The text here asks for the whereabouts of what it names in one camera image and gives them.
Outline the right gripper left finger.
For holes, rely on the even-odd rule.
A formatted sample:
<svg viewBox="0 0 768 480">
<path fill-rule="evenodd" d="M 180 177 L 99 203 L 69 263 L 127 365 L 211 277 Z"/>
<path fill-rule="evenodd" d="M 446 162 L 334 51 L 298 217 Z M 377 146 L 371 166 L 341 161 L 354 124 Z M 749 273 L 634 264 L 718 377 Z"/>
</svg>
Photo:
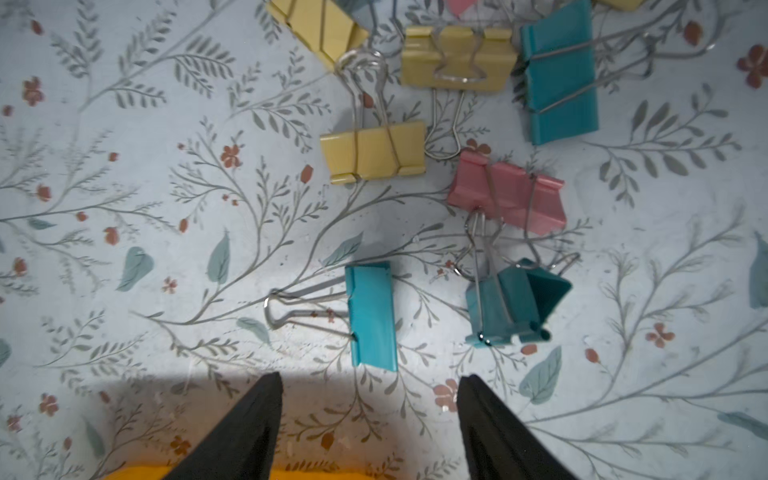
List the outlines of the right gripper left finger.
<svg viewBox="0 0 768 480">
<path fill-rule="evenodd" d="M 227 473 L 271 470 L 283 406 L 277 372 L 261 377 L 176 467 Z"/>
</svg>

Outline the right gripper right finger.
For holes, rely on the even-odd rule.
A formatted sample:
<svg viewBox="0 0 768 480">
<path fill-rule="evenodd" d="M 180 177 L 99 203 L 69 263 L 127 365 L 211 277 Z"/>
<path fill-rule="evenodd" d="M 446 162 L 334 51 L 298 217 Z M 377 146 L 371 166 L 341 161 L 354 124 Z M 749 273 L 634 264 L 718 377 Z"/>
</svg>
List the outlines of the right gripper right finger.
<svg viewBox="0 0 768 480">
<path fill-rule="evenodd" d="M 477 375 L 460 379 L 457 412 L 472 479 L 572 479 Z"/>
</svg>

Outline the yellow plastic storage box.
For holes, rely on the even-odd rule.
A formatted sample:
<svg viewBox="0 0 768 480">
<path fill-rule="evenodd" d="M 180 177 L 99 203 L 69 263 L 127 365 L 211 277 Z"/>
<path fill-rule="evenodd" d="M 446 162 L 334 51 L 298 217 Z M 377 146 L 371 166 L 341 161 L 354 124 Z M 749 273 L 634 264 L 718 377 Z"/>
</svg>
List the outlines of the yellow plastic storage box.
<svg viewBox="0 0 768 480">
<path fill-rule="evenodd" d="M 182 471 L 180 467 L 171 469 L 166 466 L 131 466 L 121 468 L 107 476 L 109 480 L 157 480 L 157 479 L 290 479 L 290 480 L 370 480 L 372 476 L 359 472 L 322 472 L 300 470 L 267 470 L 265 472 L 246 471 L 245 473 L 227 473 L 223 469 L 212 471 L 193 469 Z"/>
</svg>

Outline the dark teal binder clip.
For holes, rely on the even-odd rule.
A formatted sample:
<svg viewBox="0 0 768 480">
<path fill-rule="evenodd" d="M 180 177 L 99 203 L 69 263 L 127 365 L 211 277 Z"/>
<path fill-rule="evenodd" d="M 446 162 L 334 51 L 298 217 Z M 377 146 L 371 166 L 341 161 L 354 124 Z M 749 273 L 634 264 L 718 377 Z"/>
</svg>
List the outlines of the dark teal binder clip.
<svg viewBox="0 0 768 480">
<path fill-rule="evenodd" d="M 531 214 L 525 214 L 523 241 L 532 256 L 513 260 L 500 269 L 501 255 L 494 235 L 486 232 L 488 217 L 481 208 L 471 211 L 464 223 L 468 246 L 454 261 L 453 271 L 470 282 L 466 291 L 471 334 L 466 341 L 476 347 L 523 344 L 552 339 L 546 322 L 572 290 L 564 277 L 581 259 L 568 254 L 546 263 L 530 237 Z"/>
</svg>

